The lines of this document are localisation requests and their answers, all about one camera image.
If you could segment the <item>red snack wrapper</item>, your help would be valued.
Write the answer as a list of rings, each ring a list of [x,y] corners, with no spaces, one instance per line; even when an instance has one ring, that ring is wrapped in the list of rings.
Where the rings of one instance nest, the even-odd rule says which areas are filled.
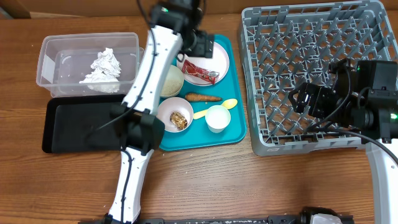
[[[188,60],[185,60],[183,63],[182,72],[186,75],[200,78],[212,85],[216,83],[216,80],[220,75],[218,72],[197,67],[195,64],[189,62]]]

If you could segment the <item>white tissue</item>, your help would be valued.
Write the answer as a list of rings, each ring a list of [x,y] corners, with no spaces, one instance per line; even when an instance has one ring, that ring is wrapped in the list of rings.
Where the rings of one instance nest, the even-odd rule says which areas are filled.
[[[91,64],[91,73],[85,75],[80,83],[88,84],[88,88],[94,91],[117,93],[120,87],[120,65],[113,49],[105,48],[103,52],[98,52],[98,58]]]

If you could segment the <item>pale green cup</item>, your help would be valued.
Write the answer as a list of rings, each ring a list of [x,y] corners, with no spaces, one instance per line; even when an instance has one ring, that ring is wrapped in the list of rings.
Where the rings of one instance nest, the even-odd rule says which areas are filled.
[[[231,115],[224,106],[214,105],[206,112],[205,121],[211,132],[220,133],[229,125]]]

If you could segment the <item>pale green bowl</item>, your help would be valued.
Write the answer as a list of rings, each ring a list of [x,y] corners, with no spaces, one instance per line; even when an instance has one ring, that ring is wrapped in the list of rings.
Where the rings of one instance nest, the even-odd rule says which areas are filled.
[[[184,81],[182,71],[175,65],[171,65],[160,96],[163,98],[177,96],[183,87]]]

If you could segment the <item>orange carrot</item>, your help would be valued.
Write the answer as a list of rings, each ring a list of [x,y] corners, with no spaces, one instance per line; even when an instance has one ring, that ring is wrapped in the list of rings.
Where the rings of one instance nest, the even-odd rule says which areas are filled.
[[[209,101],[221,101],[222,98],[211,95],[201,95],[198,93],[187,93],[185,99],[189,102],[209,102]]]

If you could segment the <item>pink bowl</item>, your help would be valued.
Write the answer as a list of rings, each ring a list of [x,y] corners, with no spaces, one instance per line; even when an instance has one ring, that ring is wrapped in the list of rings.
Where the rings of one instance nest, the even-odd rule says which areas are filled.
[[[178,111],[184,115],[188,121],[188,125],[185,129],[179,131],[171,122],[170,115],[172,112]],[[179,97],[167,98],[158,107],[157,118],[159,118],[165,124],[165,130],[170,133],[179,133],[186,130],[193,121],[193,108],[191,104]]]

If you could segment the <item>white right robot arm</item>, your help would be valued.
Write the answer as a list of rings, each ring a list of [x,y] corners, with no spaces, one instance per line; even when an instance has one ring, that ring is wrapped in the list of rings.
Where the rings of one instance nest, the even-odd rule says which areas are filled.
[[[369,159],[376,223],[397,223],[397,62],[332,62],[332,87],[302,83],[289,92],[296,113],[319,121],[308,132],[356,136]]]

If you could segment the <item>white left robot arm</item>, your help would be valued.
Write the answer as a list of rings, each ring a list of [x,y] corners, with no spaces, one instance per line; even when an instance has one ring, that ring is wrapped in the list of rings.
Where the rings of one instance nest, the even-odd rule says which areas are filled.
[[[211,58],[213,35],[198,30],[205,1],[159,1],[146,14],[146,51],[135,81],[116,109],[113,125],[120,135],[121,169],[114,202],[102,223],[136,223],[141,191],[151,155],[159,148],[165,125],[156,117],[160,93],[172,61],[178,54]]]

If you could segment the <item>brown food scrap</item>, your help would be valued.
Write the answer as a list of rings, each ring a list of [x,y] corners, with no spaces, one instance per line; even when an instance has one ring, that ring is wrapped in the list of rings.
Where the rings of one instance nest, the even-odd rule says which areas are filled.
[[[188,121],[184,117],[183,114],[181,114],[178,111],[174,111],[170,115],[170,122],[179,130],[183,130],[187,127]]]

